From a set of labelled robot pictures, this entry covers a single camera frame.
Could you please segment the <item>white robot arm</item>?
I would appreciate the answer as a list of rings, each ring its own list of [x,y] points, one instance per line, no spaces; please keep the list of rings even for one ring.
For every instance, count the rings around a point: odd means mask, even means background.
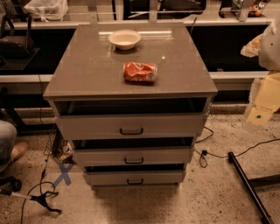
[[[262,80],[253,81],[245,112],[247,123],[263,126],[280,109],[280,17],[249,41],[241,55],[257,56],[259,65],[269,71]]]

